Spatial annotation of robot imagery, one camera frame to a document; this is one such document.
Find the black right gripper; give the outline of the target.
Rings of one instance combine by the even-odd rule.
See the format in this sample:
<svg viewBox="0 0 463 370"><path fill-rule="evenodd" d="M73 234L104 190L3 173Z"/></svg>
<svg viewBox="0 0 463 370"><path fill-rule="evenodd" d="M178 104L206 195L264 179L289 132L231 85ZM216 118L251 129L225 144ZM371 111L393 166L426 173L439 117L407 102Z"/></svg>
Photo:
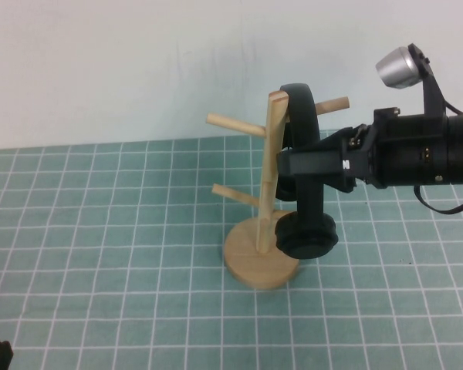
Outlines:
<svg viewBox="0 0 463 370"><path fill-rule="evenodd" d="M340 129L316 144L321 151L282 151L281 177L322 177L351 192L358 180L377 189L448 182L448 117L445 112L399 116L377 109L370 125Z"/></svg>

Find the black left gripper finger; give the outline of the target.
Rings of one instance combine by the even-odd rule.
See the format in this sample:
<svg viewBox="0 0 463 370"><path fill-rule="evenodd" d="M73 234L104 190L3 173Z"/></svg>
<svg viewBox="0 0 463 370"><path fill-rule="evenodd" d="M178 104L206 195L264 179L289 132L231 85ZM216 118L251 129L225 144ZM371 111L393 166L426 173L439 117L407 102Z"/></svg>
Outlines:
<svg viewBox="0 0 463 370"><path fill-rule="evenodd" d="M0 341L0 370L9 370L14 356L12 346L9 341Z"/></svg>

